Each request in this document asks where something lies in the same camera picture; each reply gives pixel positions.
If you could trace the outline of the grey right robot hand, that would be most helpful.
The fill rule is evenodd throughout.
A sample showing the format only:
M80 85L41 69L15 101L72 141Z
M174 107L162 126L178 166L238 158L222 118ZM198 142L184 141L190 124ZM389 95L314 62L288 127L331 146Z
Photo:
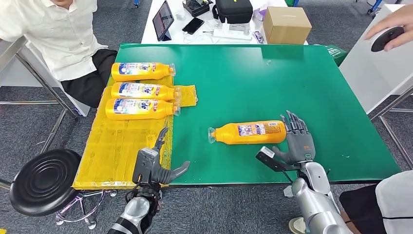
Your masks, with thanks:
M288 151L282 152L277 146L272 147L275 156L287 165L293 165L304 161L312 161L316 151L311 133L305 122L296 114L286 110L288 121L280 115L286 129Z

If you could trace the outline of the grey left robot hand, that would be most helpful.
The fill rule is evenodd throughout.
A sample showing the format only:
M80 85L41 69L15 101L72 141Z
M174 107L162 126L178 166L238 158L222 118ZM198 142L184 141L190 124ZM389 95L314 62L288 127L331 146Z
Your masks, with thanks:
M153 182L163 184L163 185L168 185L172 181L174 181L176 178L180 177L183 175L190 166L190 161L185 161L180 167L176 169L165 169L164 167L161 166L160 164L160 150L162 146L164 145L164 138L166 133L168 132L168 127L164 127L155 142L154 147L152 150L155 152L154 160L152 163L152 168L151 168L151 179Z

